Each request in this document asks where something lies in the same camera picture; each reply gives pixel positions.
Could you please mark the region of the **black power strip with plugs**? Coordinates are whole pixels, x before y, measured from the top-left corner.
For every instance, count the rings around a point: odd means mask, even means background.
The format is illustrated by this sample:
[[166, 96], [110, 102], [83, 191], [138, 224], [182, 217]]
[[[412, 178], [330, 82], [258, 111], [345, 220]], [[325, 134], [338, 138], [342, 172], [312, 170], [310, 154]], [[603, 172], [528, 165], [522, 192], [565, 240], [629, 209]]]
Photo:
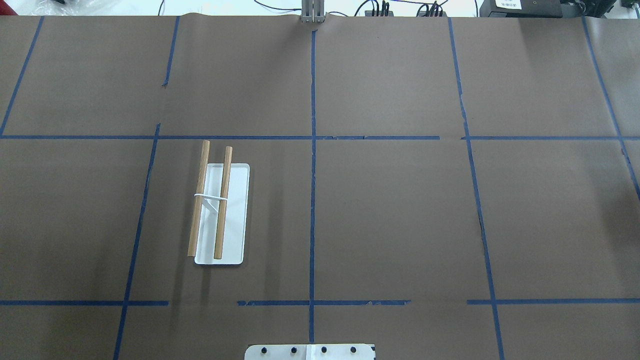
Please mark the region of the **black power strip with plugs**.
[[393, 16], [390, 10], [391, 3], [387, 0], [368, 0], [371, 3], [371, 9], [364, 10], [363, 14], [367, 18], [389, 18]]

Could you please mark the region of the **white towel rack with wooden bars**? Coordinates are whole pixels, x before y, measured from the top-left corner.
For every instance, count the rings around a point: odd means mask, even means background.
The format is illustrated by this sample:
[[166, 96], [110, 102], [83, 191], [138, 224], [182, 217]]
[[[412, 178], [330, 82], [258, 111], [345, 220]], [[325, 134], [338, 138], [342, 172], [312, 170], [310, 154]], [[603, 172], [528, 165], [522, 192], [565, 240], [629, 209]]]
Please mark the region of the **white towel rack with wooden bars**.
[[187, 256], [196, 265], [240, 265], [245, 259], [250, 166], [233, 162], [227, 146], [222, 162], [210, 162], [211, 142], [202, 141]]

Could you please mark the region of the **black device top right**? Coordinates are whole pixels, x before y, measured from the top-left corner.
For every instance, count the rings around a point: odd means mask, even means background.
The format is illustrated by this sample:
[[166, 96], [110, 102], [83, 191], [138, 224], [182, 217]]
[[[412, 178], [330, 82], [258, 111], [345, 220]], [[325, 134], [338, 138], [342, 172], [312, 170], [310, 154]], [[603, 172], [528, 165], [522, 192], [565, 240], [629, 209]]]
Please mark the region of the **black device top right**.
[[579, 18], [595, 6], [595, 0], [484, 0], [480, 18]]

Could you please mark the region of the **aluminium frame post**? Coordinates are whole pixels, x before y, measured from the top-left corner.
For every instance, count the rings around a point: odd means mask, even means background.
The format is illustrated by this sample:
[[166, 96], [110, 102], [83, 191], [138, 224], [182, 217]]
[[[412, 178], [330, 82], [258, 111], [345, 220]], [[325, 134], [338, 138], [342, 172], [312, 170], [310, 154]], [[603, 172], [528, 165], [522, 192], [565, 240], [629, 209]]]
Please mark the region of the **aluminium frame post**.
[[324, 0], [302, 0], [301, 1], [301, 22], [304, 24], [320, 24], [326, 20]]

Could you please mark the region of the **white mounting plate with bolts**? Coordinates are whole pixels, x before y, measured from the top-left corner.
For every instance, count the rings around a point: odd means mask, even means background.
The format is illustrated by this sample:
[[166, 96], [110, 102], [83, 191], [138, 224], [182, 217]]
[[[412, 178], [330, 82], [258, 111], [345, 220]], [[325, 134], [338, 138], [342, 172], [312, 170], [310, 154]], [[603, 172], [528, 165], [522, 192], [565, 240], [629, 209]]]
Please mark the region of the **white mounting plate with bolts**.
[[254, 344], [245, 353], [245, 360], [375, 360], [374, 344]]

